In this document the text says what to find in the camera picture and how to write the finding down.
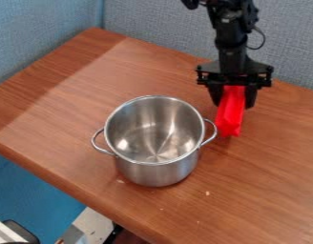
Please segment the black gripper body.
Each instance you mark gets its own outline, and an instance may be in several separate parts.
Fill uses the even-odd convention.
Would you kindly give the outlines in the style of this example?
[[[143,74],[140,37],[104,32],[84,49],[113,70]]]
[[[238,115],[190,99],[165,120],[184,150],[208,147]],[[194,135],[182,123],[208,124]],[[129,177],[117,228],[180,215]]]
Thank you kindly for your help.
[[[195,67],[198,85],[251,86],[257,89],[271,85],[274,68],[247,57],[245,45],[219,49],[219,59]]]

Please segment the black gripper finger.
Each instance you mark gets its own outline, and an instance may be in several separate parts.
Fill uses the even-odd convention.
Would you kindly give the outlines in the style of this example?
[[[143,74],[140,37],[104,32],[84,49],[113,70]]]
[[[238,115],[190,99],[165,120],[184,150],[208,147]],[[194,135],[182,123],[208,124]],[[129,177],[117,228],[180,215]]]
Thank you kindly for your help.
[[[222,94],[223,94],[223,85],[219,84],[208,84],[207,91],[215,106],[220,104]]]
[[[255,98],[257,98],[257,87],[255,86],[246,86],[245,98],[246,98],[246,108],[250,109],[254,106],[254,102],[255,102]]]

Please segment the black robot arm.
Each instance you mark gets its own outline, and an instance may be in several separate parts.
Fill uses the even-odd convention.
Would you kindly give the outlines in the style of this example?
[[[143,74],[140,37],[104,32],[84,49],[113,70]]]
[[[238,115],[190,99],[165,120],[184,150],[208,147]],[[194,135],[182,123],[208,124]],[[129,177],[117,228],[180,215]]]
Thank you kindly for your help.
[[[257,31],[258,8],[253,0],[180,0],[188,10],[199,6],[207,10],[211,27],[215,30],[215,47],[219,59],[195,67],[196,83],[203,85],[218,106],[223,97],[223,87],[245,89],[245,108],[254,106],[257,91],[273,83],[274,67],[259,63],[247,56],[247,35]]]

